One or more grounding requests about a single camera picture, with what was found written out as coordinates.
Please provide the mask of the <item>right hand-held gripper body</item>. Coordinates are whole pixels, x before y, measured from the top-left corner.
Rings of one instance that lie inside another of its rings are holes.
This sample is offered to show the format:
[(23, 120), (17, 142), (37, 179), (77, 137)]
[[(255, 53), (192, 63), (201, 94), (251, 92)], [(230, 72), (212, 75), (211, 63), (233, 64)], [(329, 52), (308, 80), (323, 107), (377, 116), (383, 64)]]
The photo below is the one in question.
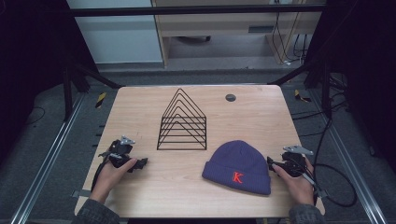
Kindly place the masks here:
[(302, 146), (283, 147), (285, 152), (282, 154), (284, 170), (292, 177), (298, 177), (306, 172), (306, 162), (304, 155), (313, 155), (312, 150)]

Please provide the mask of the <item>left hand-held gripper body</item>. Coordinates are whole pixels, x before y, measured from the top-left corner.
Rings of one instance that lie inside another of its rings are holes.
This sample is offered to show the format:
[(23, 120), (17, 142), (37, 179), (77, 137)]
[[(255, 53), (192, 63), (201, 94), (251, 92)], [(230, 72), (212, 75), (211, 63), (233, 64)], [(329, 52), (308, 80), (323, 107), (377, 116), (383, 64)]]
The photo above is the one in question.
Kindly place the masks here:
[(120, 139), (113, 141), (108, 150), (101, 153), (100, 156), (104, 157), (106, 161), (110, 161), (114, 167), (120, 168), (131, 159), (129, 153), (133, 144), (134, 140), (123, 135)]

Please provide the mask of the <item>purple knit beanie hat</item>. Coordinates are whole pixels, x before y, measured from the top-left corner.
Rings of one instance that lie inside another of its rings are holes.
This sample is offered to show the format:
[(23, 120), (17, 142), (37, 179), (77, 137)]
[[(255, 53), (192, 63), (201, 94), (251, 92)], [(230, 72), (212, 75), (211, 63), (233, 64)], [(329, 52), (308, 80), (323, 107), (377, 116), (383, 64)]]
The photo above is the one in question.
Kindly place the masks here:
[(264, 156), (242, 140), (221, 145), (205, 163), (202, 177), (223, 186), (269, 195), (271, 177)]

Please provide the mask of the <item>person's right hand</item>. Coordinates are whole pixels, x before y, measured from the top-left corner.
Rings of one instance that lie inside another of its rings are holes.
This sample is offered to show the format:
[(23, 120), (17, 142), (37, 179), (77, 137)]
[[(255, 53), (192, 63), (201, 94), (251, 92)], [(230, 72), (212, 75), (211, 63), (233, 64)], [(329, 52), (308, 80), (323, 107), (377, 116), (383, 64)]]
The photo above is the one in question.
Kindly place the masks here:
[(302, 175), (298, 177), (290, 176), (283, 168), (276, 167), (275, 172), (285, 182), (291, 198), (296, 204), (314, 205), (314, 187)]

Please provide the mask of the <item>person's left hand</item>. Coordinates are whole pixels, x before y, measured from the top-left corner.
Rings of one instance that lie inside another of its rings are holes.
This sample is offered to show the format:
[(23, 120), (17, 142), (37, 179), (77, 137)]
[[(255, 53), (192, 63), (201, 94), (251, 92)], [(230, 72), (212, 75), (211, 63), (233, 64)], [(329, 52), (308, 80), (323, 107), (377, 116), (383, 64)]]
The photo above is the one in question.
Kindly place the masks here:
[(137, 159), (131, 158), (121, 167), (117, 168), (114, 167), (110, 161), (107, 161), (96, 179), (90, 199), (99, 203), (104, 203), (109, 192), (120, 182), (122, 177), (136, 164), (136, 162)]

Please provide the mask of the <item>black metal stand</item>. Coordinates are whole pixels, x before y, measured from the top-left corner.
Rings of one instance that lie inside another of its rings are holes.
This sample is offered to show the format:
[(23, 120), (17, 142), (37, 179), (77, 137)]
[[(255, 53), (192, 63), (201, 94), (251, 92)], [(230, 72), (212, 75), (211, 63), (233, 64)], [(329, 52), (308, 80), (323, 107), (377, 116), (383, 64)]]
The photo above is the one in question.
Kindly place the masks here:
[(78, 92), (87, 92), (91, 87), (85, 76), (92, 77), (111, 89), (121, 88), (120, 84), (101, 76), (98, 72), (94, 72), (82, 64), (67, 65), (63, 70), (64, 121), (69, 120), (73, 113), (72, 84), (77, 87)]
[(321, 82), (321, 107), (326, 117), (330, 119), (332, 117), (331, 98), (329, 96), (331, 73), (330, 64), (326, 60), (312, 60), (308, 63), (304, 63), (285, 76), (269, 82), (269, 85), (283, 85), (287, 81), (300, 75), (302, 72), (308, 73), (304, 81), (304, 84), (308, 89), (316, 87), (318, 83)]

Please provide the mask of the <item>white cabinet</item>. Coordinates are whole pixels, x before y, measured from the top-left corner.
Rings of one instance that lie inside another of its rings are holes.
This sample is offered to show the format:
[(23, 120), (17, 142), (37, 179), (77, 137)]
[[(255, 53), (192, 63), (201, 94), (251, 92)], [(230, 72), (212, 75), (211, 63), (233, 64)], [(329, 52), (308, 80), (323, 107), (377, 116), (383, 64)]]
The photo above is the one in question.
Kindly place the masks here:
[[(150, 0), (66, 0), (71, 9), (152, 7)], [(161, 63), (154, 17), (76, 17), (97, 64)]]

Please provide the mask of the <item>light wooden desk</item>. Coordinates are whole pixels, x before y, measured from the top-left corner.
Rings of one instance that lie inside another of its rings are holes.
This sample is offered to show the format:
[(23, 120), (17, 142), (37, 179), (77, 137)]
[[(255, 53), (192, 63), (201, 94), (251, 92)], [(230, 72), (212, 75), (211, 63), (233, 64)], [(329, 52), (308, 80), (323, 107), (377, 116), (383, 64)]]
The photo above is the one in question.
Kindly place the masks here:
[[(314, 0), (150, 0), (155, 7), (293, 5)], [(318, 12), (158, 15), (159, 36), (208, 36), (264, 34), (278, 63), (291, 59), (289, 48), (295, 35), (315, 32)]]

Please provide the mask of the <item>aluminium rail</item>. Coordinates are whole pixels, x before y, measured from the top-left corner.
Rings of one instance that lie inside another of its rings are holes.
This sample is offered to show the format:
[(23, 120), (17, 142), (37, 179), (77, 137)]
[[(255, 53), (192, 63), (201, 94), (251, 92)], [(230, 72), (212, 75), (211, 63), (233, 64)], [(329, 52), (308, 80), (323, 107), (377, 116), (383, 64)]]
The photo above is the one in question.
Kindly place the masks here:
[(53, 165), (55, 164), (63, 146), (64, 142), (67, 139), (67, 136), (69, 135), (75, 120), (78, 116), (78, 113), (81, 109), (81, 105), (84, 101), (85, 94), (84, 93), (79, 93), (77, 95), (76, 101), (73, 103), (72, 106), (72, 112), (69, 116), (68, 119), (66, 119), (61, 128), (60, 131), (57, 133), (50, 149), (43, 160), (37, 174), (35, 175), (35, 178), (26, 192), (25, 196), (23, 197), (23, 200), (21, 204), (19, 205), (18, 209), (14, 213), (10, 224), (25, 224), (28, 217), (30, 216), (33, 207), (35, 206), (36, 200), (41, 193), (49, 175), (52, 170)]
[(385, 159), (370, 155), (368, 140), (354, 117), (338, 109), (347, 105), (346, 97), (332, 91), (327, 99), (332, 115), (328, 135), (361, 206), (372, 224), (391, 223), (392, 218), (387, 218), (392, 217), (387, 189), (395, 186), (396, 176)]

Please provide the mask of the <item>grey table edge bracket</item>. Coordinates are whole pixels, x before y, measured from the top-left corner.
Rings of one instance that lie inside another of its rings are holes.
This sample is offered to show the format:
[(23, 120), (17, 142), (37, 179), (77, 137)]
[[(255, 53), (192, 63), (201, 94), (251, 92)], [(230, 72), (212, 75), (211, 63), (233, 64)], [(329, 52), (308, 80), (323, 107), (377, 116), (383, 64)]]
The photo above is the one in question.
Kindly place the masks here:
[(89, 190), (81, 189), (81, 190), (74, 190), (71, 194), (72, 198), (79, 198), (79, 197), (90, 197), (91, 192)]

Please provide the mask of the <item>black horizontal frame bar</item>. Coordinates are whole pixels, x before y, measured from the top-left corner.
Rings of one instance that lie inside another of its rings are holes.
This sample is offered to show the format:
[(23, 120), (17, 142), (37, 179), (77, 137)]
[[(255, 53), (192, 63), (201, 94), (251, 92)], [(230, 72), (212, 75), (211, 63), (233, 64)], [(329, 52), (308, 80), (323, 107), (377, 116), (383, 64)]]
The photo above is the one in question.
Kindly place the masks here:
[(228, 14), (228, 13), (276, 13), (276, 12), (318, 12), (326, 4), (302, 5), (236, 5), (236, 6), (190, 6), (190, 7), (123, 7), (69, 9), (74, 17), (102, 16), (146, 16), (146, 15), (189, 15), (189, 14)]

